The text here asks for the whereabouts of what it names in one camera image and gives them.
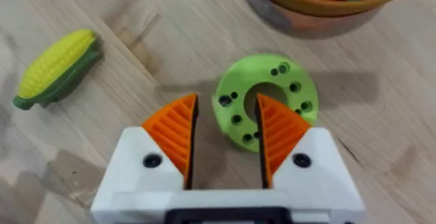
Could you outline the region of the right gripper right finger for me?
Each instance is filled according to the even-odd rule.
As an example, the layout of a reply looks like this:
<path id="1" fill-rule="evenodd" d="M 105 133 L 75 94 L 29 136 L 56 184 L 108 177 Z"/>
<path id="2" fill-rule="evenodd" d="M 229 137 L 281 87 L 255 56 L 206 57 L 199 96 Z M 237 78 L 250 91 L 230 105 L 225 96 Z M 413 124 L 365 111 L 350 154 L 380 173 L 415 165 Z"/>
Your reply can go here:
<path id="1" fill-rule="evenodd" d="M 364 203 L 329 130 L 265 95 L 255 113 L 260 133 L 262 181 L 288 197 L 295 210 L 362 214 Z"/>

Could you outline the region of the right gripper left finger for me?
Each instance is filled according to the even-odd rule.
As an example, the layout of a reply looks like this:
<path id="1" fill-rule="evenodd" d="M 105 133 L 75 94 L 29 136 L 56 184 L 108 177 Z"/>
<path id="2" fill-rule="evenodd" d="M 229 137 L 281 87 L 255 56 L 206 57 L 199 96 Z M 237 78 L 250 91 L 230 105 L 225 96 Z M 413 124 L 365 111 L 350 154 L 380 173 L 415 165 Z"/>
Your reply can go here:
<path id="1" fill-rule="evenodd" d="M 157 214 L 191 184 L 198 96 L 162 107 L 123 130 L 91 206 L 94 214 Z"/>

